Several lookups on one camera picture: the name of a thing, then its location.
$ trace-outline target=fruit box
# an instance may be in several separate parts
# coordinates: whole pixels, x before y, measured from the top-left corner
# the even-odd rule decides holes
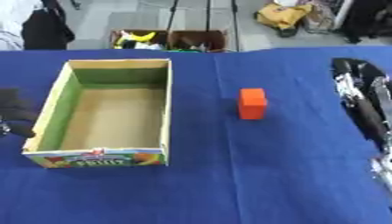
[[[70,60],[23,154],[47,168],[168,165],[172,63]]]

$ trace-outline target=robotic hand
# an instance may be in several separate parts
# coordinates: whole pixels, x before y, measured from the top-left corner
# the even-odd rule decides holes
[[[21,137],[34,137],[32,124],[37,114],[29,111],[18,98],[15,88],[0,88],[0,137],[9,133]]]
[[[392,193],[392,82],[365,60],[333,59],[332,71],[343,108],[381,151],[372,171]]]

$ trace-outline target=black bag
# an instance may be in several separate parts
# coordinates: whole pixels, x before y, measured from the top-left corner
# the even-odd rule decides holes
[[[377,15],[385,10],[390,3],[390,0],[354,1],[340,31],[353,44],[361,42],[361,37],[374,37],[375,33],[381,29],[378,27],[380,21],[377,21]]]
[[[35,10],[24,23],[24,49],[67,49],[75,36],[66,24],[66,13],[57,0],[42,2],[45,8]]]

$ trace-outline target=box wall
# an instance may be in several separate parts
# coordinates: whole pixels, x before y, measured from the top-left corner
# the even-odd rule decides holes
[[[46,127],[46,131],[38,146],[39,151],[52,151],[58,149],[67,131],[68,122],[81,95],[82,87],[71,74],[59,99],[57,100],[53,116]]]

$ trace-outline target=colorful label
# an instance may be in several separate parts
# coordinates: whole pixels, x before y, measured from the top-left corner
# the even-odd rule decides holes
[[[36,163],[46,168],[98,167],[98,166],[130,166],[130,165],[164,165],[163,154],[133,153],[105,154],[92,150],[89,153],[72,156],[30,156]]]

